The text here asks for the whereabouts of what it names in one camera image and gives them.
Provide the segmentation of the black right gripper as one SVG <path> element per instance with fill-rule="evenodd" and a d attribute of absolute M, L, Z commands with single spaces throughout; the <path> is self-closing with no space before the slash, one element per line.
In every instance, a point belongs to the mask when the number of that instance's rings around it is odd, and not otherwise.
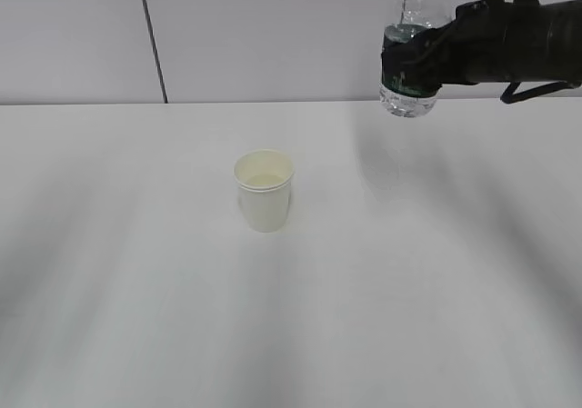
<path fill-rule="evenodd" d="M 385 27 L 381 51 L 381 85 L 394 93 L 437 93 L 439 71 L 447 66 L 449 85 L 512 83 L 505 38 L 514 4 L 491 9 L 473 1 L 455 9 L 455 21 L 437 28 L 413 24 Z"/>

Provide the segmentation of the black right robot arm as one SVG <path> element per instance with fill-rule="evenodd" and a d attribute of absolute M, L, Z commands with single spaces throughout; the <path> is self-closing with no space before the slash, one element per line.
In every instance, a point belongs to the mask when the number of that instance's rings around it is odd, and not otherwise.
<path fill-rule="evenodd" d="M 414 98 L 443 85 L 507 83 L 507 104 L 581 85 L 581 3 L 484 2 L 461 5 L 438 28 L 390 25 L 381 53 L 381 84 Z"/>

